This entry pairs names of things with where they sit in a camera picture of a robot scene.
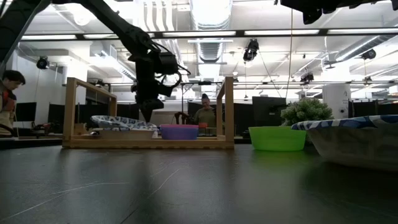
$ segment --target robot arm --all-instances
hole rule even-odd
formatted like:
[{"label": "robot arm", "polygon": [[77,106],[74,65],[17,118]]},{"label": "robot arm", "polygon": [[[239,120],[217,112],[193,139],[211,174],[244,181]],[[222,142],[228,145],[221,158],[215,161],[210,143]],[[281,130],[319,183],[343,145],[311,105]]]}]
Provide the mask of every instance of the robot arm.
[{"label": "robot arm", "polygon": [[[24,35],[34,16],[50,3],[78,3],[92,12],[104,25],[111,29],[125,48],[131,53],[129,60],[136,63],[137,83],[136,102],[147,121],[152,110],[163,108],[159,94],[170,96],[173,88],[181,82],[181,74],[175,55],[163,46],[156,44],[141,28],[126,22],[101,0],[14,0],[0,18],[0,77],[6,63]],[[173,86],[165,86],[155,79],[155,73],[162,75],[179,74],[179,81]]]}]

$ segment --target person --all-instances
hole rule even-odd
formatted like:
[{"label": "person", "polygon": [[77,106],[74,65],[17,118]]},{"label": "person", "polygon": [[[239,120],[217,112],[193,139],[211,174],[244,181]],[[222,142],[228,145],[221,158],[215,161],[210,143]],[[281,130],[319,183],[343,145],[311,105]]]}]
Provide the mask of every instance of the person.
[{"label": "person", "polygon": [[[214,113],[214,109],[210,106],[210,99],[206,93],[201,96],[201,104],[203,108],[199,109],[193,119],[196,124],[206,124],[207,128],[215,128],[216,127],[216,115]],[[200,130],[200,133],[206,133],[205,130]]]},{"label": "person", "polygon": [[[14,113],[17,104],[17,97],[12,93],[20,85],[25,85],[25,77],[21,72],[15,70],[6,70],[0,82],[0,124],[13,129]],[[12,137],[12,133],[0,127],[0,138]]]}]

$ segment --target green plant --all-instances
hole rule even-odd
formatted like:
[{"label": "green plant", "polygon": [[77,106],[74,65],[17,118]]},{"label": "green plant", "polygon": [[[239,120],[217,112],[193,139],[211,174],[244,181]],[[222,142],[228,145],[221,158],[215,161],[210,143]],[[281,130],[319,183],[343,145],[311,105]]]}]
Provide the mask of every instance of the green plant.
[{"label": "green plant", "polygon": [[301,121],[321,121],[333,119],[328,105],[319,102],[315,98],[303,98],[292,103],[282,111],[283,126],[291,126]]}]

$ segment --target dark table surface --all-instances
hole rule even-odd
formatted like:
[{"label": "dark table surface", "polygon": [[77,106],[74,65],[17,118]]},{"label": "dark table surface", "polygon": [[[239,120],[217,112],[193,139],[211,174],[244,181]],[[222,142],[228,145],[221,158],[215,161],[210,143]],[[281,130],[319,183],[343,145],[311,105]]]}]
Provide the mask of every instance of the dark table surface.
[{"label": "dark table surface", "polygon": [[0,151],[0,223],[398,223],[397,199],[307,151]]}]

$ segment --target wooden frame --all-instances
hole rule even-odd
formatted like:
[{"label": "wooden frame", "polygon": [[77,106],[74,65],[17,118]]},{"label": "wooden frame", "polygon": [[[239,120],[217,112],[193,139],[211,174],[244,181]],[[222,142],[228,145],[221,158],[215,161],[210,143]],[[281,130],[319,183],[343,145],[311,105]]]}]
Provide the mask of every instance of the wooden frame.
[{"label": "wooden frame", "polygon": [[[110,98],[109,115],[116,116],[116,96],[76,78],[68,78],[65,100],[65,120],[63,123],[63,141],[65,148],[104,148],[104,149],[233,149],[234,148],[234,102],[233,77],[226,77],[217,94],[217,137],[198,138],[193,141],[151,140],[105,140],[98,136],[76,136],[75,125],[76,88],[83,86],[91,91]],[[223,135],[223,97],[225,96],[225,135]]]}]

